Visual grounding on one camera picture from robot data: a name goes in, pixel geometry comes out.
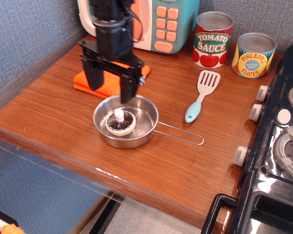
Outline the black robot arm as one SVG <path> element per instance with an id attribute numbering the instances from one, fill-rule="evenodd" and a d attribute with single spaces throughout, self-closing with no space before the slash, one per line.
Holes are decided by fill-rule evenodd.
<path id="1" fill-rule="evenodd" d="M 104 72 L 120 77 L 121 103 L 136 96 L 145 81 L 143 61 L 132 51 L 133 20 L 137 15 L 131 10 L 132 0 L 94 0 L 92 23 L 96 41 L 81 40 L 81 55 L 86 78 L 91 90 L 104 84 Z"/>

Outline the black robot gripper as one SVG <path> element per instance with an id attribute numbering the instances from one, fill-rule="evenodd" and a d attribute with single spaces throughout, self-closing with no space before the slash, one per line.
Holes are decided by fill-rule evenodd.
<path id="1" fill-rule="evenodd" d="M 88 85 L 96 91 L 104 84 L 104 71 L 120 77 L 121 104 L 136 96 L 145 83 L 144 63 L 133 52 L 132 23 L 94 23 L 96 41 L 81 40 L 82 61 Z"/>

